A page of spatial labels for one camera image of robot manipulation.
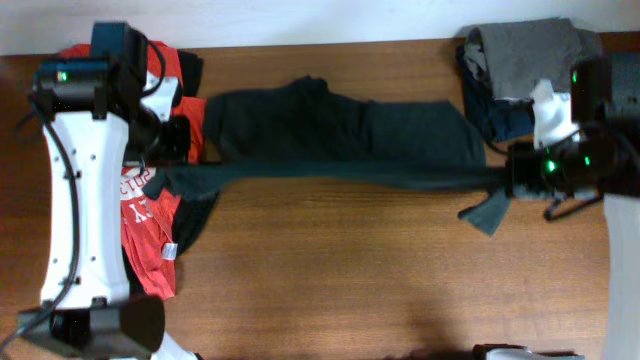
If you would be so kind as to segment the grey folded garment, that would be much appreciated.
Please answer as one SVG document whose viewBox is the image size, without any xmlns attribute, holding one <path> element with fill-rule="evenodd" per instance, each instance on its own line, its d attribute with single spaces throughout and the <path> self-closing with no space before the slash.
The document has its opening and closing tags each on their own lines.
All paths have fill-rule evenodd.
<svg viewBox="0 0 640 360">
<path fill-rule="evenodd" d="M 576 28 L 566 18 L 491 23 L 471 28 L 464 62 L 472 77 L 496 99 L 526 99 L 537 83 L 570 91 L 570 69 L 603 53 L 600 35 Z"/>
</svg>

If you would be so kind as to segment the dark green t-shirt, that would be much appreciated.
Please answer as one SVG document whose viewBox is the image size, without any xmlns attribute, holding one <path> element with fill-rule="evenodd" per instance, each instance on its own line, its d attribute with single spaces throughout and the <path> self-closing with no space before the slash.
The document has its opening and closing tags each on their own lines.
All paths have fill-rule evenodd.
<svg viewBox="0 0 640 360">
<path fill-rule="evenodd" d="M 208 99 L 202 126 L 219 164 L 165 168 L 143 192 L 185 200 L 216 197 L 249 177 L 332 177 L 435 192 L 487 192 L 458 217 L 487 235 L 510 201 L 500 169 L 486 165 L 483 140 L 448 101 L 380 103 L 331 92 L 305 77 L 270 90 Z"/>
</svg>

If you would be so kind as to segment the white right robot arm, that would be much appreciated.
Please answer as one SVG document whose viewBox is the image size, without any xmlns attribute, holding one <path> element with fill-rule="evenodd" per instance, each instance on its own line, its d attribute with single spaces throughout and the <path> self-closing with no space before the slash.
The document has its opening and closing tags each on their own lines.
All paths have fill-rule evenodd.
<svg viewBox="0 0 640 360">
<path fill-rule="evenodd" d="M 575 64 L 571 109 L 539 120 L 531 142 L 506 152 L 510 197 L 552 199 L 543 217 L 603 205 L 609 234 L 608 322 L 603 358 L 639 356 L 639 55 Z"/>
</svg>

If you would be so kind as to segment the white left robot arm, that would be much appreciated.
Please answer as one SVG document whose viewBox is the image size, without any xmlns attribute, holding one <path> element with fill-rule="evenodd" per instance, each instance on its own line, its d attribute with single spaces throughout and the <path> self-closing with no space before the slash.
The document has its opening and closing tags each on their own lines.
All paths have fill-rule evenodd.
<svg viewBox="0 0 640 360">
<path fill-rule="evenodd" d="M 170 116 L 176 77 L 120 57 L 41 65 L 29 97 L 51 166 L 51 245 L 37 308 L 16 337 L 63 358 L 188 359 L 161 298 L 130 291 L 118 181 L 126 166 L 183 161 L 187 125 Z"/>
</svg>

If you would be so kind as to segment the navy blue folded garment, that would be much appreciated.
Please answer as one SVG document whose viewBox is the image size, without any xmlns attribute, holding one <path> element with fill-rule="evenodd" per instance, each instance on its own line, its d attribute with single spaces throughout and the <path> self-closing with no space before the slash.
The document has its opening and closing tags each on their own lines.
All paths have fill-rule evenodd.
<svg viewBox="0 0 640 360">
<path fill-rule="evenodd" d="M 455 58 L 462 76 L 467 119 L 490 142 L 505 142 L 532 134 L 535 124 L 533 102 L 494 99 L 489 88 L 473 77 L 464 55 L 464 46 L 459 45 Z"/>
</svg>

